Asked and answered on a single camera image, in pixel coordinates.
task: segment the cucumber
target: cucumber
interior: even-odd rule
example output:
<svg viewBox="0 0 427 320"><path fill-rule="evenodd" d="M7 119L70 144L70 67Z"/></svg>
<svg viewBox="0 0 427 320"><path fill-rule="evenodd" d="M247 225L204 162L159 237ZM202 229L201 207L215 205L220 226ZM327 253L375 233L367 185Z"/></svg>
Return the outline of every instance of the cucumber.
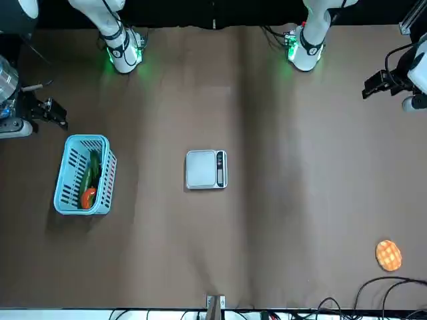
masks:
<svg viewBox="0 0 427 320"><path fill-rule="evenodd" d="M99 179L99 156L98 152L91 151L91 170L92 170L92 181L97 181Z"/></svg>
<svg viewBox="0 0 427 320"><path fill-rule="evenodd" d="M80 189L79 189L79 201L77 202L78 209L81 209L81 204L80 204L81 195L84 194L84 192L89 189L91 183L92 183L92 169L91 169L91 166L89 165L85 170L85 174L83 175L83 178L81 178Z"/></svg>

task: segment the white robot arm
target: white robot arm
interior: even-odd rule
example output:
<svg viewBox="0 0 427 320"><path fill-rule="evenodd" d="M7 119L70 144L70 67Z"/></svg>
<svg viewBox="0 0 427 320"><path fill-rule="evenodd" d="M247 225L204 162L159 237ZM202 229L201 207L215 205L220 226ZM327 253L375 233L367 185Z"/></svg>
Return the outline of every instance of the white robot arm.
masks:
<svg viewBox="0 0 427 320"><path fill-rule="evenodd" d="M288 59L301 71L310 71L319 61L326 33L331 26L329 9L345 8L358 0L304 0L308 18L304 26L295 30L296 42L290 48Z"/></svg>
<svg viewBox="0 0 427 320"><path fill-rule="evenodd" d="M401 50L405 52L394 70L388 67L391 54ZM427 33L419 41L392 50L386 56L385 69L365 81L362 92L366 99L374 93L390 90L391 95L401 91L410 91L412 95L402 102L403 110L427 111Z"/></svg>
<svg viewBox="0 0 427 320"><path fill-rule="evenodd" d="M142 61L144 38L126 27L116 11L122 10L125 0L68 0L99 29L107 44L114 67L120 73L129 73Z"/></svg>

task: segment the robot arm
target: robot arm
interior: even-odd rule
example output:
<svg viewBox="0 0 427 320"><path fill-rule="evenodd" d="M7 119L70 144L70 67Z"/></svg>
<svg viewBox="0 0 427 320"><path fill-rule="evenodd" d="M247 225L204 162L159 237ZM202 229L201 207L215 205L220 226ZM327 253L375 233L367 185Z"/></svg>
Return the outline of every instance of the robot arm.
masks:
<svg viewBox="0 0 427 320"><path fill-rule="evenodd" d="M357 2L358 0L304 0L308 18L304 26L296 28L296 42L288 55L297 69L310 71L319 61L326 34L331 27L329 9L345 8Z"/></svg>
<svg viewBox="0 0 427 320"><path fill-rule="evenodd" d="M142 61L144 39L126 27L116 11L122 10L125 0L69 0L99 29L107 44L111 62L120 73L129 73Z"/></svg>
<svg viewBox="0 0 427 320"><path fill-rule="evenodd" d="M391 54L408 49L397 67L390 71L388 69L388 58ZM365 89L362 92L366 99L374 93L390 90L391 95L406 90L413 94L402 102L403 109L410 111L427 110L427 34L418 42L405 45L391 51L386 57L386 68L380 70L365 81Z"/></svg>
<svg viewBox="0 0 427 320"><path fill-rule="evenodd" d="M52 98L38 100L34 90L43 85L27 86L16 70L19 48L22 41L27 42L31 37L38 16L37 0L3 0L1 3L0 139L26 137L37 132L36 120L68 128L66 110Z"/></svg>

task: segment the brown tabletop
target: brown tabletop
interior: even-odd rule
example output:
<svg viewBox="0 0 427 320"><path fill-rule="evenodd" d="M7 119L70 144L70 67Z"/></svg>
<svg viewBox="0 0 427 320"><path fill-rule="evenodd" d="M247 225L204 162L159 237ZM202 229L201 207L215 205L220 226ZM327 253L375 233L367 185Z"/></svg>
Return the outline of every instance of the brown tabletop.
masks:
<svg viewBox="0 0 427 320"><path fill-rule="evenodd" d="M375 246L402 251L396 275L427 270L427 117L404 94L362 100L364 81L405 44L397 27L334 27L324 57L299 73L259 28L160 29L144 63L114 73L96 30L38 31L21 59L29 83L69 114L0 141L0 304L4 307L351 307L387 275ZM111 212L62 217L52 206L67 134L100 133L117 157ZM223 191L188 192L190 149L225 149ZM375 309L385 284L362 294ZM416 309L414 285L390 309Z"/></svg>

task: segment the basket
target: basket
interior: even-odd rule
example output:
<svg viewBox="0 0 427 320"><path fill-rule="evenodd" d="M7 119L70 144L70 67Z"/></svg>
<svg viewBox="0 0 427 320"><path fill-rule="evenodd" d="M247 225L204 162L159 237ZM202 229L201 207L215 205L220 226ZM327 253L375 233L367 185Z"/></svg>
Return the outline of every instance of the basket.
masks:
<svg viewBox="0 0 427 320"><path fill-rule="evenodd" d="M90 152L101 159L101 177L95 203L90 209L79 209L79 188L83 174L90 163ZM113 198L117 159L102 135L72 135L65 142L53 205L62 215L106 215Z"/></svg>

